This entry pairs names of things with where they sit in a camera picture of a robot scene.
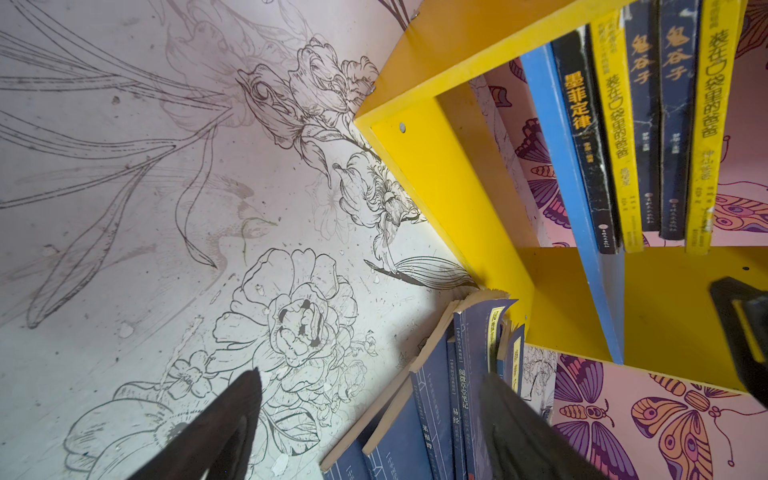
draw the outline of yellow book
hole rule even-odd
[[[643,250],[640,189],[634,153],[634,124],[630,96],[627,46],[621,11],[590,23],[594,69],[603,106],[603,121],[611,154],[621,236],[628,253]]]
[[[704,255],[712,241],[712,217],[723,150],[733,60],[746,0],[703,0],[690,155],[687,253]]]

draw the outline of peony drawing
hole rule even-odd
[[[363,358],[377,355],[371,331],[355,337],[356,319],[353,288],[332,257],[269,249],[216,320],[220,348],[177,359],[160,382],[129,382],[83,415],[65,439],[67,468],[89,480],[127,477],[253,368],[263,392],[251,463],[262,462],[270,448],[307,452],[365,386]]]

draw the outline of black book spine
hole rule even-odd
[[[660,226],[658,8],[659,0],[637,0],[624,10],[644,232],[656,232]]]
[[[587,30],[587,26],[577,28],[551,45],[566,111],[571,116],[571,134],[587,191],[598,250],[600,253],[617,253],[619,223],[611,183],[611,162],[603,145],[599,97]]]
[[[685,238],[691,130],[694,125],[699,0],[660,0],[661,229]]]

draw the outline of book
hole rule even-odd
[[[352,428],[336,443],[320,463],[320,471],[325,480],[363,480],[370,477],[366,457],[362,447],[368,442],[381,418],[410,374],[409,367],[400,370],[395,378],[384,388],[381,395],[362,414]]]
[[[400,387],[362,453],[371,480],[432,478],[411,382]]]
[[[496,372],[504,383],[520,394],[523,386],[523,349],[525,347],[525,325],[512,329],[508,323],[502,327],[502,338],[498,343],[496,355]]]
[[[601,139],[601,120],[592,73],[587,27],[582,26],[552,43],[560,89],[570,114],[571,134],[587,192],[594,238],[600,253],[618,253],[618,219],[610,161]]]
[[[624,7],[634,152],[644,232],[656,232],[660,224],[658,7],[659,0],[637,0]]]
[[[458,300],[448,305],[409,369],[435,480],[454,478],[448,336],[457,305]]]
[[[498,324],[516,301],[499,290],[480,290],[464,299],[453,314],[464,453],[470,480],[493,477],[482,430],[480,385],[491,372],[491,359],[496,358],[501,334]]]
[[[699,26],[700,52],[690,156],[690,193],[686,246],[688,253],[705,254],[712,241],[712,221],[723,150],[733,61],[741,33],[746,0],[703,0]]]
[[[630,94],[627,46],[621,10],[590,23],[596,77],[604,119],[605,140],[611,156],[621,237],[628,253],[643,250],[640,190]]]
[[[685,238],[690,134],[694,122],[696,90],[698,16],[698,0],[663,0],[659,4],[663,145],[659,236],[665,240]]]
[[[451,424],[453,437],[453,470],[456,480],[468,480],[467,459],[464,455],[464,431],[462,430],[462,403],[458,392],[456,368],[456,337],[448,339],[448,374],[451,387]]]

